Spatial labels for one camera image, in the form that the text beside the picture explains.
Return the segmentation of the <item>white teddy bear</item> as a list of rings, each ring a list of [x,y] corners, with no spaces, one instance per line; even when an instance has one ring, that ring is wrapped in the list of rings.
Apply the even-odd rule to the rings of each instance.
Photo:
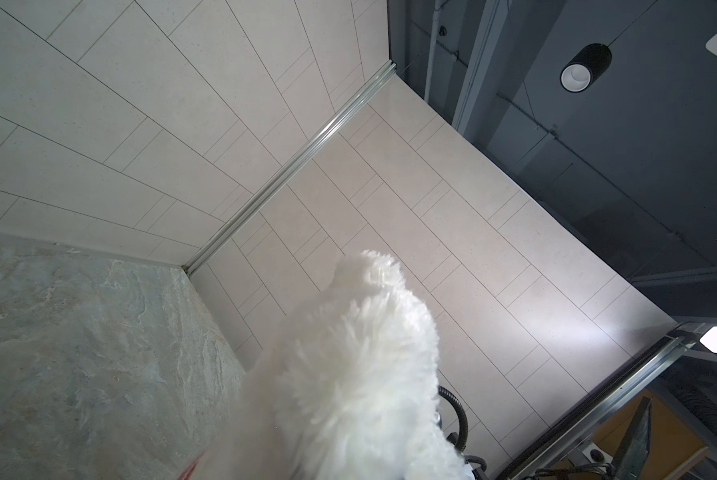
[[[397,260],[350,254],[282,320],[196,479],[464,479],[437,420],[439,336]]]

